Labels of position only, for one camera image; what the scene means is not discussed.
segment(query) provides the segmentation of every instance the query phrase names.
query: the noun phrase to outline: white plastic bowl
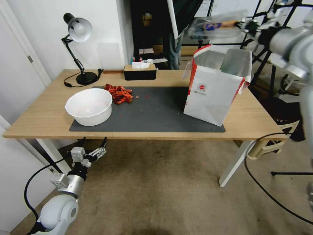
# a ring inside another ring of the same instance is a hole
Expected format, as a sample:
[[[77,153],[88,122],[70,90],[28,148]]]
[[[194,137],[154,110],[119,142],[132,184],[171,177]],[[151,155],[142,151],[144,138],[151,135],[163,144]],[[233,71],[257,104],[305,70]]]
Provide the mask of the white plastic bowl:
[[[95,126],[110,117],[112,95],[100,88],[86,89],[69,98],[65,109],[79,124]]]

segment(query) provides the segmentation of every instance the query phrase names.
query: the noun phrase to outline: red food scraps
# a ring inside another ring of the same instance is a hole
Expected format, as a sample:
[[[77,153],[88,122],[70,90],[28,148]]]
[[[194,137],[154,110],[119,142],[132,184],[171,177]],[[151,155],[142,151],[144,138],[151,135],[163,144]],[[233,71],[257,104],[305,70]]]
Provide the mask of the red food scraps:
[[[104,89],[110,92],[115,104],[121,104],[124,102],[130,103],[133,100],[131,89],[125,89],[122,86],[112,86],[110,84],[106,84]]]

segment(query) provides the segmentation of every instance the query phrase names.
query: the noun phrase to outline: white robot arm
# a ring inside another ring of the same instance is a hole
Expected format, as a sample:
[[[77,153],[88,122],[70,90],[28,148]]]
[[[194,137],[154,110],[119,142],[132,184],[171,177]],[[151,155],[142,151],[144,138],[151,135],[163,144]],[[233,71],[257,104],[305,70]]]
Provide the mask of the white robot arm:
[[[268,14],[273,18],[266,24],[258,25],[255,20],[244,19],[236,26],[276,54],[271,60],[275,66],[307,83],[300,91],[300,108],[306,138],[313,153],[313,10],[305,18],[305,25],[295,29],[274,26],[279,9],[273,11]]]
[[[60,195],[51,198],[42,208],[40,217],[28,234],[64,235],[69,225],[76,219],[78,213],[78,197],[86,180],[87,170],[91,163],[106,153],[106,138],[101,147],[86,154],[83,147],[71,150],[73,170],[67,175],[53,174],[51,183]]]

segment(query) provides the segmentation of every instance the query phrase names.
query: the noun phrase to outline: white paper bag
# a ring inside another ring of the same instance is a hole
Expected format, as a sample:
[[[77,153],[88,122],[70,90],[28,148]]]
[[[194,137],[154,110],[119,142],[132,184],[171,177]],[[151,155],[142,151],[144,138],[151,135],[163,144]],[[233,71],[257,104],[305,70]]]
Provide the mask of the white paper bag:
[[[221,126],[251,81],[252,53],[207,45],[194,53],[184,114]]]

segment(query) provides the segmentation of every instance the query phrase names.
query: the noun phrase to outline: wooden table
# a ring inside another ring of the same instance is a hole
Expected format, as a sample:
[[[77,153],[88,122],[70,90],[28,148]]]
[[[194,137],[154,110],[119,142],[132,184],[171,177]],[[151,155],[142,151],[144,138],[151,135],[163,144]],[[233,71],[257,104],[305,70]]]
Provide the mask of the wooden table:
[[[100,79],[85,87],[66,87],[63,80],[78,70],[64,70],[36,101],[4,133],[5,138],[36,138],[54,160],[62,159],[61,154],[50,139],[163,139],[163,140],[243,140],[233,161],[219,179],[223,187],[244,160],[247,148],[257,138],[281,132],[281,129],[264,110],[248,89],[237,95],[224,121],[224,133],[182,133],[182,132],[70,132],[73,118],[64,109],[69,97],[78,91],[93,86],[109,83],[114,86],[188,86],[189,80],[182,80],[183,70],[158,70],[155,80],[126,81],[122,73],[102,74]],[[76,76],[67,80],[75,85]],[[265,137],[264,140],[283,140],[286,135],[280,134]],[[70,167],[65,161],[57,164],[62,172],[67,173]]]

